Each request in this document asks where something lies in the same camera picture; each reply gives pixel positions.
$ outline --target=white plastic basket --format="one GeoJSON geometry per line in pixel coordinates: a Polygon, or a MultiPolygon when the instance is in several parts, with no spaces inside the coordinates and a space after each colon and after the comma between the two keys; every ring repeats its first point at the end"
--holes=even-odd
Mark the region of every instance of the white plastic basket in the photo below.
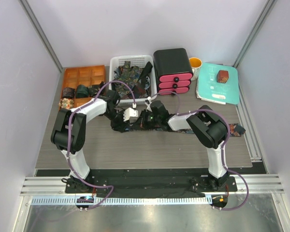
{"type": "MultiPolygon", "coordinates": [[[[154,66],[153,58],[150,55],[135,55],[135,56],[119,56],[113,57],[111,59],[110,64],[110,78],[109,81],[114,80],[114,71],[118,66],[124,65],[125,61],[131,61],[131,66],[138,66],[140,68],[144,68],[147,62],[150,62],[154,66]]],[[[151,96],[157,93],[157,84],[156,84],[156,74],[155,68],[153,67],[151,73],[149,74],[150,77],[150,88],[151,88],[151,96]]],[[[136,104],[145,104],[145,100],[147,98],[139,98],[135,99],[136,104]]],[[[121,100],[119,105],[132,105],[133,99],[121,100]]]]}

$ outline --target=gray table surface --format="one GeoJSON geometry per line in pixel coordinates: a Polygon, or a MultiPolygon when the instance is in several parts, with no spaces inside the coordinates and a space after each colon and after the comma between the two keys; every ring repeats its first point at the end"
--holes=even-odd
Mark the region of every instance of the gray table surface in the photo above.
{"type": "MultiPolygon", "coordinates": [[[[62,77],[49,115],[36,168],[67,169],[68,165],[50,136],[58,113],[62,77]]],[[[180,94],[180,113],[199,109],[207,104],[225,116],[229,123],[239,123],[235,105],[220,105],[196,98],[196,81],[188,93],[180,94]]],[[[176,96],[158,96],[170,113],[175,113],[176,96]]],[[[193,134],[163,131],[113,131],[106,117],[97,117],[87,124],[85,158],[90,168],[206,168],[208,158],[205,147],[193,134]]],[[[226,160],[229,167],[252,167],[244,137],[230,138],[226,145],[226,160]]]]}

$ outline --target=orange compartment tray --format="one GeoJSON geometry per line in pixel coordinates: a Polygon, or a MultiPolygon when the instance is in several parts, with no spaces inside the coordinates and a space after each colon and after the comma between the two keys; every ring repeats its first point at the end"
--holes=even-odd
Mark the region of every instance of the orange compartment tray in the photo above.
{"type": "MultiPolygon", "coordinates": [[[[90,85],[99,85],[101,81],[105,82],[104,65],[67,68],[64,71],[60,96],[62,98],[62,91],[65,87],[74,88],[76,91],[76,88],[79,85],[88,87],[90,85]]],[[[74,98],[74,108],[79,107],[90,100],[91,98],[74,98]]]]}

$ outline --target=small red box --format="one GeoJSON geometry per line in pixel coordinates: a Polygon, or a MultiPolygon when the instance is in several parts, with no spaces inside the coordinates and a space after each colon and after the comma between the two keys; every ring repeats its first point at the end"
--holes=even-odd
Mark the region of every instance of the small red box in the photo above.
{"type": "Polygon", "coordinates": [[[229,72],[225,70],[220,70],[217,74],[217,82],[226,83],[229,79],[229,72]]]}

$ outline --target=mug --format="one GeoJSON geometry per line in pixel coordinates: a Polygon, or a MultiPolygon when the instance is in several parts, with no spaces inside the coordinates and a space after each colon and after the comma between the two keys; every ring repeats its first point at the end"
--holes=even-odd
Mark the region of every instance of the mug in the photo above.
{"type": "Polygon", "coordinates": [[[194,81],[199,77],[199,72],[202,66],[202,61],[199,58],[192,57],[189,59],[189,62],[193,71],[193,76],[191,78],[191,81],[194,81]]]}

